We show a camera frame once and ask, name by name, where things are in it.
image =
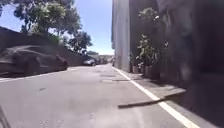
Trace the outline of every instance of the blue sky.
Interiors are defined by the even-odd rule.
[[[111,49],[112,0],[76,0],[83,30],[92,37],[94,46],[89,50],[100,54],[113,54]],[[13,16],[14,8],[5,6],[0,26],[19,31],[22,22]]]

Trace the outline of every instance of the street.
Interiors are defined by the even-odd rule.
[[[153,101],[132,83],[110,65],[1,80],[1,118],[7,118],[11,128],[189,126],[159,104],[124,107]]]

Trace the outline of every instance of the white lane line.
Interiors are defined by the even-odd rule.
[[[125,77],[128,81],[130,81],[135,87],[137,87],[139,90],[144,92],[148,97],[150,97],[152,100],[157,101],[160,100],[159,97],[151,93],[149,90],[142,87],[140,84],[136,83],[135,81],[131,80],[127,75],[125,75],[123,72],[121,72],[119,69],[114,68],[117,72],[119,72],[123,77]],[[171,116],[173,116],[176,120],[178,120],[181,124],[183,124],[186,128],[200,128],[198,125],[196,125],[194,122],[183,116],[181,113],[170,107],[165,102],[160,102],[159,106],[161,106],[164,110],[166,110]]]
[[[10,82],[10,81],[16,81],[16,80],[24,80],[24,79],[30,79],[30,78],[36,78],[36,77],[42,77],[42,76],[48,76],[48,75],[53,75],[53,74],[57,74],[57,73],[62,73],[62,72],[69,72],[69,71],[75,71],[77,70],[76,68],[69,68],[66,71],[60,71],[60,72],[52,72],[52,73],[46,73],[46,74],[41,74],[41,75],[36,75],[36,76],[28,76],[28,77],[22,77],[22,78],[12,78],[12,79],[0,79],[0,83],[4,83],[4,82]]]

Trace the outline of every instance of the dark car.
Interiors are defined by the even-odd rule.
[[[27,75],[62,71],[68,68],[65,59],[45,46],[17,46],[0,54],[0,73]]]
[[[96,66],[96,60],[93,58],[89,58],[83,62],[83,65]]]

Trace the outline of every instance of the car wheel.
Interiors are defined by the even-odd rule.
[[[40,71],[40,62],[37,58],[30,58],[26,65],[26,75],[37,75]]]

